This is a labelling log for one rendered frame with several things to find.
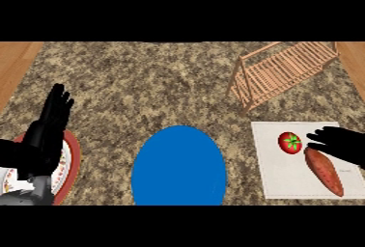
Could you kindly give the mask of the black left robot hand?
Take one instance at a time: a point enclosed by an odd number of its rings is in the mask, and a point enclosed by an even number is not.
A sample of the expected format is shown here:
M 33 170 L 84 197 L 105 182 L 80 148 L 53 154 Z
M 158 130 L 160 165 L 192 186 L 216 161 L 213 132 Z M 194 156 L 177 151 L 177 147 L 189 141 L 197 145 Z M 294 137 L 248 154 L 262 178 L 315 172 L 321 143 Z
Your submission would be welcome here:
M 49 176 L 61 162 L 64 131 L 74 99 L 64 84 L 56 83 L 44 102 L 41 115 L 22 141 L 0 139 L 0 167 L 18 170 L 18 180 Z

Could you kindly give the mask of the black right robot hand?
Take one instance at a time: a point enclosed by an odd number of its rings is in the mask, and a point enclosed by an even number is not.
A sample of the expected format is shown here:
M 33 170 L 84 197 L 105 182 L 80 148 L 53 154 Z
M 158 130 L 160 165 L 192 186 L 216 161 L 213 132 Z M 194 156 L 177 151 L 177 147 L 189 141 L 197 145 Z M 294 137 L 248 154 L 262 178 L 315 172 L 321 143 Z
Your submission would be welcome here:
M 365 133 L 341 127 L 324 126 L 306 137 L 307 146 L 356 165 L 365 170 Z

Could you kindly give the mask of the orange sweet potato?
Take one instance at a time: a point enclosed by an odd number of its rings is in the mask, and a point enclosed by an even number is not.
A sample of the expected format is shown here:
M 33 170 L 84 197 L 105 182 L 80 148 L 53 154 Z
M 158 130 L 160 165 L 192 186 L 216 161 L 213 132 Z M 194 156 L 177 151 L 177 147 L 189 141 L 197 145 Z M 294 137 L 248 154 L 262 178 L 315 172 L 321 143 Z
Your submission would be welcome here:
M 344 195 L 344 188 L 330 158 L 318 150 L 305 148 L 305 161 L 324 186 L 341 197 Z

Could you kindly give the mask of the white placemat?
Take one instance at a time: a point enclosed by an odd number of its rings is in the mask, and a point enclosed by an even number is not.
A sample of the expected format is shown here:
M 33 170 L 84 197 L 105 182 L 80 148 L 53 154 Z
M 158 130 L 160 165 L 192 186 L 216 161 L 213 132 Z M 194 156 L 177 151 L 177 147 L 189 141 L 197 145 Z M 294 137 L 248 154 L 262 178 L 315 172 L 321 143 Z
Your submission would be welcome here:
M 288 154 L 278 144 L 279 135 L 293 132 L 306 146 L 310 142 L 307 133 L 324 126 L 338 125 L 337 122 L 251 122 L 263 194 L 268 199 L 365 199 L 365 178 L 356 165 L 328 156 L 344 188 L 344 195 L 340 197 L 310 171 L 305 162 L 305 151 Z

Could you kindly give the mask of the wooden tiered shelf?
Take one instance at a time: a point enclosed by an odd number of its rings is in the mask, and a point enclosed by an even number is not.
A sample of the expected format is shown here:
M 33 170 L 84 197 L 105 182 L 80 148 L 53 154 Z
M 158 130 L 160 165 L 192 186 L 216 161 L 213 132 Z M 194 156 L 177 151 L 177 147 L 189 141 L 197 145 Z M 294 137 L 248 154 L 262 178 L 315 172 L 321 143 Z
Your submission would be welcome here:
M 234 93 L 242 106 L 241 116 L 316 75 L 340 57 L 337 43 L 299 41 L 248 67 L 245 61 L 268 51 L 282 41 L 239 56 L 228 83 L 226 93 Z

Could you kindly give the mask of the red rimmed patterned plate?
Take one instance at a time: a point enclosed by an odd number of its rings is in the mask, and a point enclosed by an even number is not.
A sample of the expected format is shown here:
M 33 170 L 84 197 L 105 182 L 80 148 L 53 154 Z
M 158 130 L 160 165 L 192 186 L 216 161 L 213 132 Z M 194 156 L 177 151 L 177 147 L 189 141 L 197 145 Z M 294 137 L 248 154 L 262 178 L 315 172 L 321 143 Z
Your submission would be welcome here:
M 52 193 L 55 194 L 55 204 L 59 205 L 71 190 L 81 161 L 81 150 L 78 141 L 70 130 L 64 132 L 61 162 L 52 174 Z M 18 180 L 18 170 L 0 168 L 0 195 L 16 190 L 31 190 L 33 185 L 24 180 Z

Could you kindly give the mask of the red tomato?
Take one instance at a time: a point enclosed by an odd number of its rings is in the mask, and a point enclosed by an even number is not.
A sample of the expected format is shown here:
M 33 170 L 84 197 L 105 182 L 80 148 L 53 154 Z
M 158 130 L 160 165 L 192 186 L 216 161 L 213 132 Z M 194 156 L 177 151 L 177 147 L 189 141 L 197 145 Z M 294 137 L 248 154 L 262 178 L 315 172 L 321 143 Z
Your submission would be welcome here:
M 282 132 L 278 137 L 278 145 L 284 152 L 296 154 L 303 148 L 303 141 L 300 136 L 293 132 Z

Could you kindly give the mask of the blue oval plate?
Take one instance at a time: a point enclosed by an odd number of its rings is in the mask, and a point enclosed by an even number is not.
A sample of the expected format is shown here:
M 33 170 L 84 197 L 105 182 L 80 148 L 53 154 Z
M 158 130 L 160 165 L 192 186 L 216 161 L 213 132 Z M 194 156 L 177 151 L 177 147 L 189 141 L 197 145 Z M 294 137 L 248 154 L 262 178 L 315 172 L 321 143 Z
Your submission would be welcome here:
M 158 130 L 145 141 L 135 159 L 135 204 L 219 206 L 225 189 L 223 154 L 211 137 L 188 125 Z

